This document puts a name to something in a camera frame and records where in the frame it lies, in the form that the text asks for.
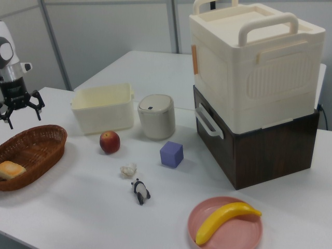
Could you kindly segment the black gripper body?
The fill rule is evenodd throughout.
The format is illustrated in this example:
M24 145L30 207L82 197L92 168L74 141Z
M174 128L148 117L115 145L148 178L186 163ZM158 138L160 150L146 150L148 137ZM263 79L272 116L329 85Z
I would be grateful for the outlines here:
M1 83L1 92L4 97L4 104L10 109L25 108L30 102L30 94L27 92L23 78Z

